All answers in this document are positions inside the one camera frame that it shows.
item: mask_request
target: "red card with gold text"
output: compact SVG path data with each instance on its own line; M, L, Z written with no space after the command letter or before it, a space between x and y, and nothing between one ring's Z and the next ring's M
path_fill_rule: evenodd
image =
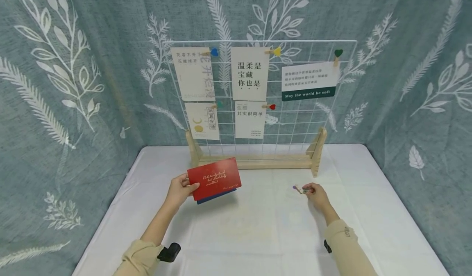
M241 187L236 158L229 158L187 170L190 184L199 182L193 199L199 201Z

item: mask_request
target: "white table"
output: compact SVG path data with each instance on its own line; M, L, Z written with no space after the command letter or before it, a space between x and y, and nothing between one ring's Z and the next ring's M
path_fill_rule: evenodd
M144 148L74 276L111 275L146 229L171 178L190 164L186 146ZM241 170L242 187L197 205L187 199L164 238L181 245L160 276L338 275L323 246L323 217L292 186L320 183L377 273L446 276L438 257L363 145L325 145L319 177L308 169Z

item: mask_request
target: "wooden base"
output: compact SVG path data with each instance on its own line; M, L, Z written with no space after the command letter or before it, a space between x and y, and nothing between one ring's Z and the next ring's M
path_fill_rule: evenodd
M326 141L327 132L324 127L320 127L318 135L315 137L305 154L254 154L254 155L205 155L202 149L192 137L189 130L185 133L192 167L199 167L227 158L236 157L239 169L283 169L283 168L311 168L314 177L318 175L322 149Z

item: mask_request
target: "white wire grid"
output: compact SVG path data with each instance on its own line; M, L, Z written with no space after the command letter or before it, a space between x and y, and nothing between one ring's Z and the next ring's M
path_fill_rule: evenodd
M309 64L315 62L334 61L334 51L342 49L340 57L340 69L346 67L347 63L353 59L357 40L202 40L202 41L174 41L173 47L209 47L217 48L218 57L211 57L213 79L215 86L216 102L223 103L223 107L217 108L218 128L220 130L220 140L196 140L202 150L212 155L241 155L256 154L261 156L261 160L266 160L264 155L270 154L300 154L304 153L311 142L318 134L320 126L326 126L329 121L327 111L333 111L336 98L341 92L342 84L336 87L335 96L330 98L316 98L282 102L282 76L283 66L299 64ZM282 56L270 55L270 71L268 75L267 103L276 104L274 111L268 109L267 114L278 119L277 123L266 121L263 139L237 139L235 136L235 105L232 99L232 83L226 81L221 74L220 68L227 66L231 78L231 61L223 60L221 57L221 47L226 47L226 52L230 54L232 46L267 46L272 49L282 46ZM189 121L185 111L184 101L180 94L178 81L171 72L177 97L180 102L182 113L184 114L187 129Z

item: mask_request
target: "teal fabric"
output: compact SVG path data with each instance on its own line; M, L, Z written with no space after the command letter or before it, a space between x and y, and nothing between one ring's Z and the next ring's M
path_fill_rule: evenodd
M271 81L339 48L342 73L334 98L283 105L269 83L263 141L309 142L326 120L329 143L366 144L450 275L469 275L471 3L1 0L0 275L71 275L139 150L186 145L167 43L231 39L357 40L281 44ZM231 111L229 69L213 68ZM218 120L233 143L231 112Z

